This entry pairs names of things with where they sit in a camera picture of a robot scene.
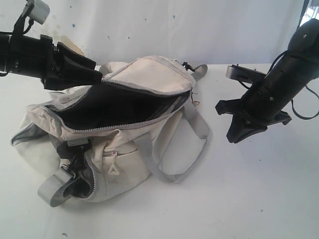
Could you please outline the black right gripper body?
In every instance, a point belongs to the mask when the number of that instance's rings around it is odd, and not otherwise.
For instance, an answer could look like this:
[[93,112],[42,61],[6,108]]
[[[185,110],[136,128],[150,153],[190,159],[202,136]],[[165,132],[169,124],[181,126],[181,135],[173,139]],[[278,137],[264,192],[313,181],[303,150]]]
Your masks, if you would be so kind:
[[243,110],[255,119],[270,121],[311,79],[312,58],[287,53],[243,95]]

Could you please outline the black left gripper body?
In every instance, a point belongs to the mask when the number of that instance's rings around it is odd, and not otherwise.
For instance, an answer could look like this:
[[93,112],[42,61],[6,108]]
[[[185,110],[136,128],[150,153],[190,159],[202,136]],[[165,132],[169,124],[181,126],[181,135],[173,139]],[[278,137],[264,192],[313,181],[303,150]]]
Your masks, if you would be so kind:
[[61,72],[64,57],[51,37],[39,39],[25,35],[0,36],[0,75],[9,73],[39,78],[43,84],[43,71]]

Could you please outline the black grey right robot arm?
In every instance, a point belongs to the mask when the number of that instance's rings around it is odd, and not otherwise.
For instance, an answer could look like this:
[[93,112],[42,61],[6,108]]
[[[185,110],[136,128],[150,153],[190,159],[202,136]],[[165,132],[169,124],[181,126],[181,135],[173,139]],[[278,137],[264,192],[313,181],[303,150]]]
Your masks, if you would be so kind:
[[226,77],[250,84],[241,98],[220,100],[215,107],[219,115],[233,116],[226,135],[230,143],[265,132],[273,124],[287,125],[291,117],[283,108],[319,77],[318,19],[310,19],[297,28],[286,51],[274,60],[266,74],[229,65]]

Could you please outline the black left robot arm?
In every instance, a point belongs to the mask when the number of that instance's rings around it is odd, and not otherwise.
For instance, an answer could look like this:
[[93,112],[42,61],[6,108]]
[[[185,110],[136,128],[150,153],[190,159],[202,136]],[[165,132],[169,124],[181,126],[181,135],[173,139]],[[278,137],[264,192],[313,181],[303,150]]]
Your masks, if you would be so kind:
[[39,78],[46,90],[61,91],[77,86],[97,85],[102,73],[96,62],[71,50],[64,43],[41,35],[0,37],[0,70],[4,73]]

